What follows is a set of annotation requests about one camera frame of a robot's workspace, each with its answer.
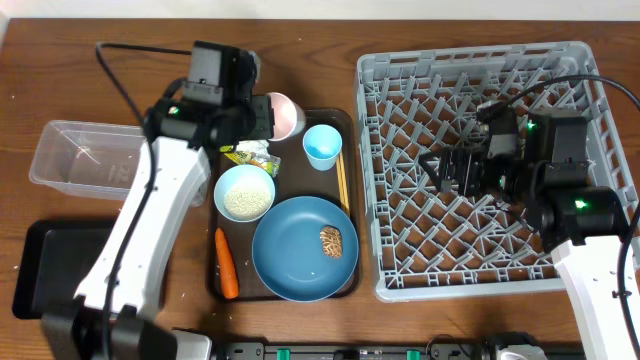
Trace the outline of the pink cup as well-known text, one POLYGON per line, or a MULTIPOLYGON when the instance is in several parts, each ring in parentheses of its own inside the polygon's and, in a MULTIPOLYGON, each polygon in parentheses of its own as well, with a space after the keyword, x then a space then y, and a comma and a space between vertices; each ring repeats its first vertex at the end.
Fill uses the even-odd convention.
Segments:
POLYGON ((275 121, 271 141, 282 141, 298 135, 306 125, 306 115, 302 108, 282 93, 270 92, 268 96, 275 121))

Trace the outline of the green snack wrapper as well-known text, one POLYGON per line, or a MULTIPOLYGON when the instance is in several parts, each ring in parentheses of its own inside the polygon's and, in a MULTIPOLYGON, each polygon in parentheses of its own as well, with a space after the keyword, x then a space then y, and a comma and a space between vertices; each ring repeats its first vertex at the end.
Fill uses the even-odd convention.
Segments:
POLYGON ((272 178, 278 175, 281 159, 269 152, 267 140, 240 141, 237 145, 222 146, 220 152, 237 165, 260 167, 272 178))

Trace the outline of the light blue cup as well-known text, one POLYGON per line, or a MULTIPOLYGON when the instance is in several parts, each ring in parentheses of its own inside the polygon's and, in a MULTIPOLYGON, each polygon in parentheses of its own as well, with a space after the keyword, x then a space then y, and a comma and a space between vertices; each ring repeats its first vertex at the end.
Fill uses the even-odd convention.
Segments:
POLYGON ((314 125, 303 136, 303 149, 311 166, 319 171, 331 169, 341 152, 340 132, 326 124, 314 125))

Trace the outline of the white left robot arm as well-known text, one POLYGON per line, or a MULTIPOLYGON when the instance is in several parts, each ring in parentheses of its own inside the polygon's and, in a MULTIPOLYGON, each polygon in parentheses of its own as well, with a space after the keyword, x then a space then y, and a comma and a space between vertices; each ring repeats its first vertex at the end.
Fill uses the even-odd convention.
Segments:
POLYGON ((211 156, 274 134, 274 111, 253 89, 261 62, 249 50, 197 41, 187 76, 146 111, 136 174, 114 227, 71 300, 45 310, 41 328, 57 359, 211 359, 210 337, 166 330, 155 318, 176 237, 211 156))

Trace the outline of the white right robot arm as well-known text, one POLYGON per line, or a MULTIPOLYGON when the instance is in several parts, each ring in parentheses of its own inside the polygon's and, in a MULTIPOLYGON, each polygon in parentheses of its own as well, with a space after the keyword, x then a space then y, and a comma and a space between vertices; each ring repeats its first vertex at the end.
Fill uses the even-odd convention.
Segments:
POLYGON ((634 227, 619 195, 589 180, 588 120, 570 110, 532 112, 524 127, 509 110, 479 117, 483 144, 427 152, 419 165, 440 192, 523 206, 564 283, 586 357, 638 358, 634 227))

